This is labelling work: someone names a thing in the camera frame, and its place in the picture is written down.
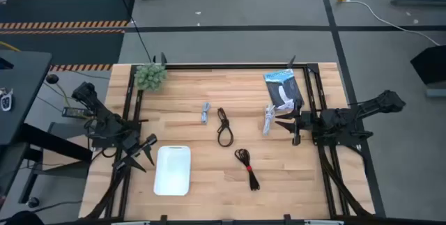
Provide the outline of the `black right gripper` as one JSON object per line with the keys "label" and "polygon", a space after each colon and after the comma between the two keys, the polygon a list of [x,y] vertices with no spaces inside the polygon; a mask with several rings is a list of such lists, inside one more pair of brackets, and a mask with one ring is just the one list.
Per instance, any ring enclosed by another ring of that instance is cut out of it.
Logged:
{"label": "black right gripper", "polygon": [[279,119],[294,119],[293,123],[286,123],[282,121],[276,121],[276,124],[282,126],[289,132],[293,133],[292,145],[298,146],[301,143],[301,130],[312,131],[314,123],[314,115],[311,111],[302,111],[302,100],[296,100],[294,102],[294,109],[289,113],[276,115],[275,118]]}

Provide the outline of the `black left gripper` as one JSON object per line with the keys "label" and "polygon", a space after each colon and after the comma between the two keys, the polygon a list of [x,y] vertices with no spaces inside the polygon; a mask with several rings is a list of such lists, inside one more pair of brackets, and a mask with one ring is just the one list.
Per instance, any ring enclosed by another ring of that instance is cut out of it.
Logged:
{"label": "black left gripper", "polygon": [[145,142],[140,143],[139,135],[132,133],[126,140],[121,143],[121,148],[125,151],[126,156],[118,162],[112,164],[113,168],[119,170],[124,166],[134,167],[146,173],[145,168],[138,163],[135,158],[139,157],[141,152],[144,152],[149,162],[154,166],[155,163],[151,156],[151,146],[157,143],[157,136],[151,134],[146,137]]}

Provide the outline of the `white plastic tray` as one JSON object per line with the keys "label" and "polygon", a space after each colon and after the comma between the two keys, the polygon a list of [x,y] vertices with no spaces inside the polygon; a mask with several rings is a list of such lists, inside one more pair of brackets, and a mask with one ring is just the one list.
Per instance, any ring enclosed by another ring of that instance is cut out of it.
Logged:
{"label": "white plastic tray", "polygon": [[185,196],[190,190],[191,150],[162,146],[157,152],[153,191],[158,196]]}

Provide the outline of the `black power supply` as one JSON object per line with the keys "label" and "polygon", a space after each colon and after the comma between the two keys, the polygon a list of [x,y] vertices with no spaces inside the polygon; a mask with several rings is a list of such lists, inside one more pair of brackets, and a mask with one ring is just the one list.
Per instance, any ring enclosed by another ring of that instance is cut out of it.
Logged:
{"label": "black power supply", "polygon": [[93,113],[88,109],[64,107],[62,110],[62,117],[87,119],[93,116]]}

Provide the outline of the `green potted plant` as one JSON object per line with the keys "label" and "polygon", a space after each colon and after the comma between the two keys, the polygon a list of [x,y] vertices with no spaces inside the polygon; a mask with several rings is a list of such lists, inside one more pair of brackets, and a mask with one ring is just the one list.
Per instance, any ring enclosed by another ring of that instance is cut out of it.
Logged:
{"label": "green potted plant", "polygon": [[139,90],[158,91],[167,78],[167,71],[163,65],[156,63],[138,65],[134,78]]}

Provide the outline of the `black desk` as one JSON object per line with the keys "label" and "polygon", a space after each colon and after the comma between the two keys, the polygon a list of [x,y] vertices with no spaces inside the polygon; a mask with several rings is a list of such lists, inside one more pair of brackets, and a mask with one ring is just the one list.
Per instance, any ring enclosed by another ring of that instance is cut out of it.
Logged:
{"label": "black desk", "polygon": [[0,104],[0,198],[8,195],[32,145],[91,161],[89,149],[25,122],[51,62],[52,55],[47,52],[0,50],[0,89],[13,92],[11,110],[3,111]]}

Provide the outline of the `white device on desk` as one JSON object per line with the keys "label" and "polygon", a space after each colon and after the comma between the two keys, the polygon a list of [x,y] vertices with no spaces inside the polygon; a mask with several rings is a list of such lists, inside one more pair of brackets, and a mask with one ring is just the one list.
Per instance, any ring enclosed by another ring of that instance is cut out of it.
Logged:
{"label": "white device on desk", "polygon": [[10,111],[13,108],[13,89],[0,88],[0,108]]}

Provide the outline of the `black box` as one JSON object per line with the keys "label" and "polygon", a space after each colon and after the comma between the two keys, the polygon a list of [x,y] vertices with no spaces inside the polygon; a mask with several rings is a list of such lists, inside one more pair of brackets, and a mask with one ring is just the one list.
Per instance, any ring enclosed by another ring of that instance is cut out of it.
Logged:
{"label": "black box", "polygon": [[424,84],[446,81],[446,45],[428,47],[410,63]]}

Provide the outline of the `black floor mat hazard stripes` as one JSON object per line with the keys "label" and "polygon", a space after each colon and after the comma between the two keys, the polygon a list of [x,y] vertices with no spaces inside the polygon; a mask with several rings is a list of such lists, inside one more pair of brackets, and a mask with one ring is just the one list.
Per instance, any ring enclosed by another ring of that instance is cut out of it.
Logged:
{"label": "black floor mat hazard stripes", "polygon": [[118,63],[134,0],[7,0],[0,49],[52,55],[53,71],[107,71]]}

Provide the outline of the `black aluminium table frame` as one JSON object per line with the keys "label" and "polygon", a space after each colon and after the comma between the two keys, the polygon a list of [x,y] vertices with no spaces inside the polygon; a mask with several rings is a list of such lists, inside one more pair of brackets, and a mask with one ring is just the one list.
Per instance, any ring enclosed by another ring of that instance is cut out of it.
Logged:
{"label": "black aluminium table frame", "polygon": [[105,104],[140,117],[141,134],[162,146],[191,150],[190,190],[185,196],[153,191],[155,165],[145,157],[108,206],[126,220],[265,220],[329,217],[318,148],[308,132],[298,146],[282,127],[262,133],[270,97],[263,80],[279,65],[171,64],[162,89],[129,89],[131,65],[112,68]]}

